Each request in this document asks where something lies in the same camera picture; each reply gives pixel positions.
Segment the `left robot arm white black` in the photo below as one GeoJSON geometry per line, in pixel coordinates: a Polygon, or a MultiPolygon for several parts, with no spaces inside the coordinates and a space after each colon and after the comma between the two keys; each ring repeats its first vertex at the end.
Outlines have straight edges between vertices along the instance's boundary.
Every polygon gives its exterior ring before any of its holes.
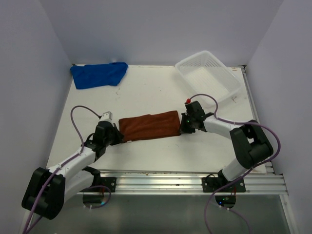
{"type": "Polygon", "coordinates": [[[76,153],[48,169],[37,168],[29,181],[21,206],[49,220],[54,219],[64,203],[78,192],[101,189],[100,171],[90,167],[108,146],[120,144],[123,135],[114,123],[98,122],[76,153]]]}

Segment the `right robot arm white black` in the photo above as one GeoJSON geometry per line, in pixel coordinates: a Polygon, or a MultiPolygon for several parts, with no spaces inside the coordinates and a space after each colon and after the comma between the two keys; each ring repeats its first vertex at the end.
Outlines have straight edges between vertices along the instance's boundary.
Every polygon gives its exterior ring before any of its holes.
{"type": "Polygon", "coordinates": [[[205,113],[198,101],[190,99],[186,101],[185,107],[181,133],[192,134],[200,130],[232,141],[234,160],[220,170],[217,177],[206,177],[207,183],[217,183],[220,190],[229,191],[234,186],[235,179],[273,154],[273,147],[256,120],[242,124],[223,122],[213,113],[205,113]]]}

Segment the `brown orange towel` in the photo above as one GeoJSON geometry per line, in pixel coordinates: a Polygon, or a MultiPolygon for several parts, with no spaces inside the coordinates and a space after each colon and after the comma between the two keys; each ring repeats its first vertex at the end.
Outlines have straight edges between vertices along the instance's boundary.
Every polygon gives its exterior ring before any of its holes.
{"type": "Polygon", "coordinates": [[[180,119],[177,111],[122,118],[118,122],[120,132],[130,141],[180,135],[180,119]]]}

